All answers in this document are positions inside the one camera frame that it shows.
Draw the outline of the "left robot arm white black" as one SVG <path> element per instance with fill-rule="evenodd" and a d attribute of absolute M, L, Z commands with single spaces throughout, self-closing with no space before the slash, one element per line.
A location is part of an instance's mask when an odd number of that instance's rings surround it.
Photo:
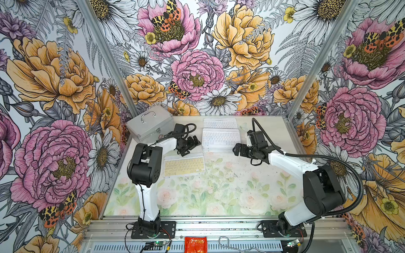
<path fill-rule="evenodd" d="M 197 129 L 194 123 L 176 123 L 174 130 L 153 143 L 138 143 L 127 167 L 128 178 L 136 186 L 140 214 L 134 229 L 147 237 L 158 236 L 162 229 L 160 210 L 157 204 L 155 183 L 161 174 L 162 158 L 176 150 L 182 157 L 201 145 L 196 136 L 191 136 Z"/>

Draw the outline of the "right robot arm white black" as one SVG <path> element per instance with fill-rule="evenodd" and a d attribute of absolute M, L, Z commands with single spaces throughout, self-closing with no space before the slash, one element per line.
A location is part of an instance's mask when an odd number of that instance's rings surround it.
<path fill-rule="evenodd" d="M 306 162 L 297 154 L 284 152 L 267 139 L 262 131 L 249 131 L 251 144 L 237 143 L 233 148 L 236 156 L 249 158 L 251 164 L 258 160 L 283 169 L 302 180 L 303 200 L 278 216 L 276 227 L 282 236 L 289 236 L 300 225 L 316 221 L 344 203 L 344 193 L 333 169 Z"/>

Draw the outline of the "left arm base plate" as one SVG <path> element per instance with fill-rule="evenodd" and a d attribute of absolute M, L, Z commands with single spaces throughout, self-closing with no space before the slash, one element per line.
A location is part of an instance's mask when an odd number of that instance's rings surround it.
<path fill-rule="evenodd" d="M 135 222 L 131 239 L 174 239 L 176 233 L 175 221 Z"/>

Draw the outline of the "white keyboard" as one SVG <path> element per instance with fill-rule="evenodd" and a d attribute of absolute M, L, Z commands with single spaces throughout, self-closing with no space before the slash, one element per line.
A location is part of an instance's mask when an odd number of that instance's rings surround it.
<path fill-rule="evenodd" d="M 204 128 L 212 129 L 237 129 L 238 124 L 235 118 L 226 118 L 226 119 L 204 119 L 203 120 Z"/>
<path fill-rule="evenodd" d="M 202 134 L 202 146 L 207 149 L 233 149 L 241 143 L 238 129 L 215 129 L 204 128 Z"/>

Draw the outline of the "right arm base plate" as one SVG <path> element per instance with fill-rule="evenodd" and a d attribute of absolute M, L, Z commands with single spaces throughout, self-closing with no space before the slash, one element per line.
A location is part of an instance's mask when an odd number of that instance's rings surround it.
<path fill-rule="evenodd" d="M 293 227 L 285 225 L 282 229 L 276 220 L 263 220 L 258 224 L 257 230 L 262 232 L 264 238 L 305 238 L 308 236 L 302 223 Z"/>

